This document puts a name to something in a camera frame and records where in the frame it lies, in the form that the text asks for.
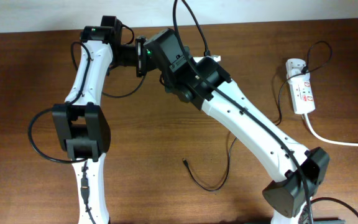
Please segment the white power strip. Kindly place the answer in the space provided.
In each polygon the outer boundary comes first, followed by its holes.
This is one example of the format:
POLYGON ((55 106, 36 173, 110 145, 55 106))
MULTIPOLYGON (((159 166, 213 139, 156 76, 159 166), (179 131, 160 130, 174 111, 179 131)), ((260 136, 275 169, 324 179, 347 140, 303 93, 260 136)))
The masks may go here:
POLYGON ((288 79, 295 114, 308 114, 315 110, 310 83, 310 73, 298 74, 288 79))

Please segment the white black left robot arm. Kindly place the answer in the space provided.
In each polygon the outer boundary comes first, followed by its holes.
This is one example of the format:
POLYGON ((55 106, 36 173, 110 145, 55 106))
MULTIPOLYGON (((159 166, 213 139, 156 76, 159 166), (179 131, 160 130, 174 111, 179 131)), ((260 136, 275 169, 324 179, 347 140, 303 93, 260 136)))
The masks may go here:
POLYGON ((78 189, 79 223, 110 223, 104 192, 104 161, 111 145, 111 129, 101 109, 103 86, 116 67, 135 67, 145 79, 146 38, 121 42, 127 26, 115 16, 103 16, 100 26, 86 26, 78 45, 76 78, 64 103, 52 107, 52 118, 62 150, 74 168, 78 189))

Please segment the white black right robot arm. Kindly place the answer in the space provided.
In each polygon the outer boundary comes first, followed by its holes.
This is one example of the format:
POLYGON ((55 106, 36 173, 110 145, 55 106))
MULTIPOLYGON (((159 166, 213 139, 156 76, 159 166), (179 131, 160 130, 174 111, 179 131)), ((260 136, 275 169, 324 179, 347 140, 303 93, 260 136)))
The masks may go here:
POLYGON ((285 134, 241 92, 230 74, 211 57, 195 62, 173 29, 144 44, 161 71, 165 89, 225 126, 263 165, 272 182, 262 195, 274 209, 272 223, 298 223, 322 184, 329 155, 308 149, 285 134))

